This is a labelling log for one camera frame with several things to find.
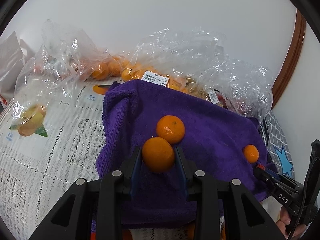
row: silver screw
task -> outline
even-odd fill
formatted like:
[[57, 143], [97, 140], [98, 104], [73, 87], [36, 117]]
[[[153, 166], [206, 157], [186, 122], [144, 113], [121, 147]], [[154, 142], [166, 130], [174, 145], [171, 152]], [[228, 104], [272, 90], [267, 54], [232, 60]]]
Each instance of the silver screw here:
[[78, 186], [83, 185], [84, 182], [85, 182], [85, 180], [84, 180], [83, 178], [80, 178], [80, 179], [77, 179], [77, 180], [76, 180], [76, 184], [77, 184]]
[[122, 174], [122, 172], [118, 171], [118, 170], [112, 172], [112, 176], [114, 176], [114, 177], [119, 177], [121, 174]]
[[239, 186], [241, 184], [241, 181], [239, 179], [233, 179], [232, 181], [233, 185]]
[[197, 175], [198, 177], [203, 177], [203, 176], [205, 175], [205, 173], [204, 173], [204, 171], [197, 170], [197, 171], [196, 171], [196, 175]]

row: white wall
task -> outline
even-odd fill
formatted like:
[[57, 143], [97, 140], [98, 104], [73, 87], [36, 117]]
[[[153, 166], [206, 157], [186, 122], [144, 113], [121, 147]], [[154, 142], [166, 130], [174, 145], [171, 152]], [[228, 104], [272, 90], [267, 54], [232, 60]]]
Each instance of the white wall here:
[[273, 110], [287, 138], [296, 180], [301, 183], [309, 167], [311, 143], [320, 139], [319, 78], [320, 43], [307, 25], [296, 69]]
[[98, 46], [116, 52], [163, 28], [198, 25], [226, 34], [232, 57], [276, 75], [291, 42], [295, 7], [288, 0], [28, 0], [0, 41], [15, 30], [35, 52], [48, 18], [84, 28]]

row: human hand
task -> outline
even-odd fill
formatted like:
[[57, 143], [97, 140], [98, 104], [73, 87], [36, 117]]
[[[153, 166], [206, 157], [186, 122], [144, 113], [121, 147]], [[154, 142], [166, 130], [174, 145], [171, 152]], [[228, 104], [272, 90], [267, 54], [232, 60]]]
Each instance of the human hand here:
[[[282, 234], [285, 236], [286, 239], [288, 239], [289, 235], [285, 231], [285, 226], [289, 225], [290, 221], [291, 219], [288, 211], [282, 206], [280, 211], [280, 219], [277, 221], [276, 225], [278, 226], [278, 228], [280, 229], [280, 231], [282, 232]], [[304, 224], [298, 225], [293, 234], [293, 237], [300, 236], [306, 229], [307, 229], [306, 225]]]

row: black cable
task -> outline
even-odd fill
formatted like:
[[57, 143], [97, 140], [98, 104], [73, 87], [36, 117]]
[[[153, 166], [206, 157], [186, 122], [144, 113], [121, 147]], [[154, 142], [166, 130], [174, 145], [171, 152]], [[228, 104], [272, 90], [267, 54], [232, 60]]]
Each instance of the black cable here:
[[305, 178], [305, 185], [303, 187], [303, 198], [302, 198], [301, 206], [300, 206], [299, 213], [298, 213], [298, 216], [297, 216], [297, 220], [296, 220], [296, 222], [294, 224], [294, 227], [292, 228], [287, 240], [291, 240], [291, 238], [293, 237], [293, 234], [294, 234], [294, 232], [295, 232], [295, 230], [296, 230], [296, 228], [298, 226], [299, 220], [301, 218], [301, 215], [302, 215], [302, 212], [303, 212], [303, 208], [304, 208], [304, 204], [306, 202], [306, 197], [307, 197], [307, 185], [308, 185], [309, 175], [310, 175], [310, 172], [311, 172], [311, 170], [312, 170], [312, 168], [313, 168], [313, 166], [314, 166], [316, 161], [320, 161], [320, 158], [316, 157], [312, 161], [312, 163], [311, 163], [311, 165], [310, 165], [310, 167], [308, 169], [308, 172], [307, 172], [307, 175], [306, 175], [306, 178]]

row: purple towel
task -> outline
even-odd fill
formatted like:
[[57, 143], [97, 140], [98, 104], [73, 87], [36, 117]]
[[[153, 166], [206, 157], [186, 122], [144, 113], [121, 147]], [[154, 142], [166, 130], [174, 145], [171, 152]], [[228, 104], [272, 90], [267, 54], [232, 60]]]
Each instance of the purple towel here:
[[[134, 146], [156, 136], [156, 124], [164, 115], [175, 115], [185, 125], [186, 134], [177, 144], [197, 167], [216, 179], [240, 179], [262, 201], [265, 185], [253, 176], [253, 167], [242, 150], [253, 144], [259, 162], [267, 162], [267, 148], [257, 130], [258, 122], [247, 119], [203, 99], [141, 80], [114, 83], [106, 93], [102, 120], [107, 144], [97, 159], [102, 177], [116, 170]], [[144, 164], [137, 193], [124, 202], [121, 221], [129, 228], [180, 227], [196, 217], [196, 203], [184, 199], [175, 168], [152, 173]]]

